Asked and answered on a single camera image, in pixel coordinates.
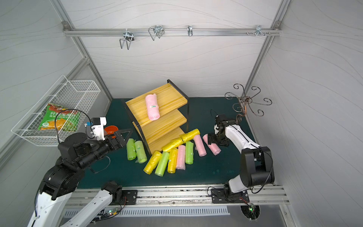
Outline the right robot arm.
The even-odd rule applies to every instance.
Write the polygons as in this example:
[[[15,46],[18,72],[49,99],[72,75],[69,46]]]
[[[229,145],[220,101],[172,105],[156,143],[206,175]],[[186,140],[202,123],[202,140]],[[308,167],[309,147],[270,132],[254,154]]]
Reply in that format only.
[[[258,191],[252,192],[257,194],[265,185],[273,184],[275,174],[271,150],[249,138],[237,120],[218,114],[215,121],[214,132],[205,136],[207,144],[228,147],[232,143],[240,152],[239,174],[225,185],[226,194],[235,195],[260,186]]]

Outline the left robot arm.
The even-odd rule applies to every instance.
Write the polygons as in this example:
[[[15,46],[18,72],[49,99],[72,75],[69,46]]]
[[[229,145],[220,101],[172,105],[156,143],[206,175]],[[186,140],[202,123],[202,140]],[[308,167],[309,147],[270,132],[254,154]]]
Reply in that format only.
[[[85,176],[86,169],[109,153],[126,146],[132,129],[118,130],[104,140],[91,140],[85,133],[70,135],[59,143],[61,156],[44,175],[34,202],[34,213],[28,223],[30,227],[57,227],[63,209]],[[64,224],[66,227],[86,227],[110,204],[136,204],[136,190],[123,190],[120,184],[108,181],[96,196],[74,217]]]

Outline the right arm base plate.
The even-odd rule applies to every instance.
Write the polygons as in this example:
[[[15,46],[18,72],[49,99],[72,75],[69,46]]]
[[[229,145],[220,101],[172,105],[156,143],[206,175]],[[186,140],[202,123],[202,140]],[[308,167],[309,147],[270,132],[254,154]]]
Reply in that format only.
[[[249,203],[249,195],[246,191],[232,193],[228,189],[210,188],[208,189],[213,204],[228,203]]]

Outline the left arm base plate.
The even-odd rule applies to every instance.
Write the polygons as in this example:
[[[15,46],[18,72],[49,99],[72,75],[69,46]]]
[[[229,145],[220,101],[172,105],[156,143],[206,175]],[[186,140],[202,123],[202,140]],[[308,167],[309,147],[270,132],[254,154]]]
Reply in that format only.
[[[138,190],[117,190],[112,195],[112,202],[119,205],[135,205],[138,196]]]

